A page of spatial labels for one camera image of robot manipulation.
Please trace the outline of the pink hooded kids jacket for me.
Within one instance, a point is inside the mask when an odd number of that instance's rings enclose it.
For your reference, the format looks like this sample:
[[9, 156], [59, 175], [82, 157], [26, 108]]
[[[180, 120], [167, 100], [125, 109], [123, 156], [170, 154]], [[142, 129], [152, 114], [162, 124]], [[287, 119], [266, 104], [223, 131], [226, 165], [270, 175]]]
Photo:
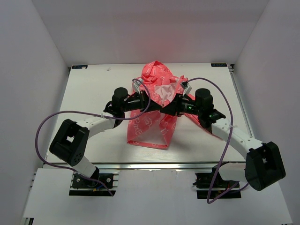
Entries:
[[[180, 83], [187, 81], [185, 76], [174, 76], [169, 68], [159, 61], [144, 66], [140, 76], [150, 91], [151, 99], [166, 106], [177, 93], [182, 94]], [[127, 143], [135, 146], [166, 150], [176, 129], [177, 117], [160, 113], [146, 112], [130, 120], [127, 127]]]

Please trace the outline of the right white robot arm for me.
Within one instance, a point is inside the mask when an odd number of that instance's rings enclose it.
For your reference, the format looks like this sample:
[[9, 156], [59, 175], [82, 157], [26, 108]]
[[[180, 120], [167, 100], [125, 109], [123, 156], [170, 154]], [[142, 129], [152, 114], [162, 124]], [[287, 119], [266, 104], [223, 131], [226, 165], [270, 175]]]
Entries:
[[202, 128], [224, 141], [229, 141], [244, 159], [245, 163], [222, 163], [212, 174], [212, 183], [224, 186], [229, 180], [248, 183], [253, 189], [261, 191], [286, 176], [279, 147], [274, 142], [264, 143], [250, 137], [214, 109], [213, 97], [185, 99], [177, 94], [173, 101], [163, 107], [161, 113], [181, 116], [184, 113], [196, 115]]

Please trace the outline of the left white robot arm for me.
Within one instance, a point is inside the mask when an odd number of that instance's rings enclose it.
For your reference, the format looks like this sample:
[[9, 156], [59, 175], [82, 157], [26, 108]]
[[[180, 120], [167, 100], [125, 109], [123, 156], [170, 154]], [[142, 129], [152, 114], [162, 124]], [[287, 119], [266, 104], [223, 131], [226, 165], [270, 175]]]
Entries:
[[104, 109], [105, 113], [114, 118], [89, 117], [82, 121], [64, 120], [50, 144], [50, 152], [70, 165], [83, 175], [83, 182], [88, 187], [94, 187], [99, 182], [99, 169], [85, 156], [88, 139], [108, 129], [117, 127], [125, 118], [125, 112], [141, 110], [146, 112], [158, 111], [161, 105], [151, 100], [145, 91], [132, 95], [114, 94]]

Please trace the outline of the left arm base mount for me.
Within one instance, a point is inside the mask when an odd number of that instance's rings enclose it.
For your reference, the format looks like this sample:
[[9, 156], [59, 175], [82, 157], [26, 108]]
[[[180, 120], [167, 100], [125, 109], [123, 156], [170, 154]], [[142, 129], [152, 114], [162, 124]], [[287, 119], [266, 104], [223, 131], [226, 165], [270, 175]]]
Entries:
[[79, 174], [74, 173], [71, 179], [69, 196], [114, 196], [118, 187], [119, 174], [116, 172], [100, 173], [98, 179], [105, 184], [111, 193], [102, 183], [84, 179]]

